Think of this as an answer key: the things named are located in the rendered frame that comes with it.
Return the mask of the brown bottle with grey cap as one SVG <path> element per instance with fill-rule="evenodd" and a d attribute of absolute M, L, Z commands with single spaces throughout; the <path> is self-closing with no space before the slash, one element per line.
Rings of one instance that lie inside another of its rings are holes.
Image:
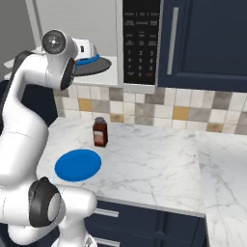
<path fill-rule="evenodd" d="M 105 147 L 108 143 L 107 122 L 96 117 L 93 125 L 94 142 L 97 147 Z"/>

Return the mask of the grey microwave door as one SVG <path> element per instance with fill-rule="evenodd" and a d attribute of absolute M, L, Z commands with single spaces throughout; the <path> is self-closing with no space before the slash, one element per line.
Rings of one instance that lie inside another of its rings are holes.
<path fill-rule="evenodd" d="M 25 0 L 0 0 L 0 80 L 9 70 L 4 64 L 35 41 Z"/>

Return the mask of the small blue plate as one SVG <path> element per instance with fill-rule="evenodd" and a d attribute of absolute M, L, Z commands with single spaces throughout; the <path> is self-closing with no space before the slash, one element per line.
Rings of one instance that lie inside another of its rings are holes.
<path fill-rule="evenodd" d="M 93 63 L 95 61 L 97 61 L 100 58 L 99 54 L 96 54 L 95 57 L 92 58 L 85 58 L 85 59 L 79 59 L 75 61 L 75 64 L 77 66 L 83 66 L 83 65 L 88 65 L 90 63 Z"/>

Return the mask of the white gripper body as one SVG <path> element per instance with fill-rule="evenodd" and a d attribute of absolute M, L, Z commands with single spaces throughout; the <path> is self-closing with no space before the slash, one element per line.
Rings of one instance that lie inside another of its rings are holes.
<path fill-rule="evenodd" d="M 85 40 L 84 57 L 87 59 L 94 58 L 97 55 L 96 47 L 89 41 Z"/>

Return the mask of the navy cupboard door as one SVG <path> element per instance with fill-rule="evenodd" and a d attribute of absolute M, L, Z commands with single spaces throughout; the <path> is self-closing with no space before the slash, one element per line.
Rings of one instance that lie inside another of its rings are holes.
<path fill-rule="evenodd" d="M 174 7 L 178 27 L 168 75 Z M 247 0 L 164 0 L 157 85 L 247 93 Z"/>

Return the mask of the white microwave oven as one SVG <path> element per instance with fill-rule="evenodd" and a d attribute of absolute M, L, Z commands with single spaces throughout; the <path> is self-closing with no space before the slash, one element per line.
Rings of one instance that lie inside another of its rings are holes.
<path fill-rule="evenodd" d="M 162 0 L 25 0 L 36 45 L 49 30 L 91 41 L 111 67 L 78 85 L 152 94 L 158 74 Z"/>

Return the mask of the navy drawer front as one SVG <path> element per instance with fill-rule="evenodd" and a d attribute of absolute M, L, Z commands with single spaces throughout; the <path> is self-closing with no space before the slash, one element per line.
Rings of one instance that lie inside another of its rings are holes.
<path fill-rule="evenodd" d="M 120 242 L 120 247 L 157 247 L 157 241 L 150 236 L 144 236 L 131 233 L 129 231 L 113 230 L 93 225 L 88 225 L 87 230 L 92 237 Z"/>
<path fill-rule="evenodd" d="M 155 233 L 158 231 L 158 223 L 160 222 L 161 214 L 158 210 L 104 201 L 98 201 L 96 208 L 116 210 L 120 214 L 118 218 L 93 214 L 86 219 L 87 225 L 141 233 Z"/>

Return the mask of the large blue plate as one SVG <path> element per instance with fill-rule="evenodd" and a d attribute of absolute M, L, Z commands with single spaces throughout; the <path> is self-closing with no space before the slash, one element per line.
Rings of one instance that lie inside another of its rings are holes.
<path fill-rule="evenodd" d="M 101 167 L 101 158 L 91 150 L 73 150 L 63 154 L 57 161 L 54 171 L 58 178 L 78 182 L 93 177 Z"/>

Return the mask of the dark grey microwave turntable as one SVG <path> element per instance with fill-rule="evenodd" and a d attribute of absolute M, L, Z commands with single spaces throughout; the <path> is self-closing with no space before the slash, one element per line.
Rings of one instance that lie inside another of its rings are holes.
<path fill-rule="evenodd" d="M 96 61 L 88 64 L 76 64 L 75 75 L 76 76 L 87 76 L 94 75 L 108 70 L 112 66 L 110 60 L 99 57 Z"/>

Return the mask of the navy cabinet panel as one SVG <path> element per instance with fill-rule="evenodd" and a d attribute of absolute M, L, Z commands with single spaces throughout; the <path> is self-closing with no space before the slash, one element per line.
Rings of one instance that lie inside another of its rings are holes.
<path fill-rule="evenodd" d="M 169 247 L 206 247 L 206 225 L 201 217 L 162 212 L 157 233 Z"/>

